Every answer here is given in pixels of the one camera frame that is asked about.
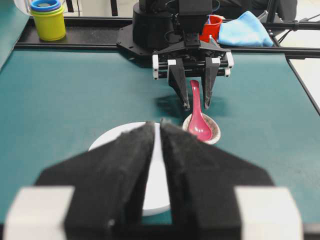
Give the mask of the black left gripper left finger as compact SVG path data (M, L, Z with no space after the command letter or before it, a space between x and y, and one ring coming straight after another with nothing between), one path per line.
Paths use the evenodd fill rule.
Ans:
M134 225L143 203L155 140L155 125L122 133L115 140L44 169L36 186L73 186L64 225L69 230L105 231L111 221Z

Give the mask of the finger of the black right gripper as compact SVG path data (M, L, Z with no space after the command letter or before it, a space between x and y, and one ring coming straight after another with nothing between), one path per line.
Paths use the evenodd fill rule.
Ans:
M206 57L204 63L204 70L202 74L202 92L204 108L208 109L211 103L213 93L213 85L216 80L220 67L219 57Z
M181 58L169 59L168 63L168 84L172 87L181 100L182 106L185 110L190 109L190 102L188 97L186 74Z

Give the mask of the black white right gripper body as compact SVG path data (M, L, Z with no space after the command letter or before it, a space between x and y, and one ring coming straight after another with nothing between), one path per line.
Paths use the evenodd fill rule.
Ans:
M152 54L152 74L155 80L165 78L160 73L168 69L168 60L182 59L185 71L199 75L205 67L206 57L220 58L219 68L222 74L228 77L234 66L234 59L229 49L221 48L211 38L209 42L200 40L198 33L184 34L182 31L168 31L163 37L168 47L154 51Z

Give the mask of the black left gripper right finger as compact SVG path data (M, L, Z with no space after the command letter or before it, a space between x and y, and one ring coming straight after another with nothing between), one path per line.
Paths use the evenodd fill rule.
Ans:
M273 186L266 170L168 123L160 137L173 225L188 232L238 230L236 186Z

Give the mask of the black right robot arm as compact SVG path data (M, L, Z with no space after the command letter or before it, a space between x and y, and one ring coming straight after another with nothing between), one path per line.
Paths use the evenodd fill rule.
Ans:
M132 24L118 32L117 46L138 57L151 57L153 79L167 79L186 110L187 78L201 78L203 105L208 109L216 77L228 77L234 66L230 49L200 39L213 10L211 0L140 0L133 6Z

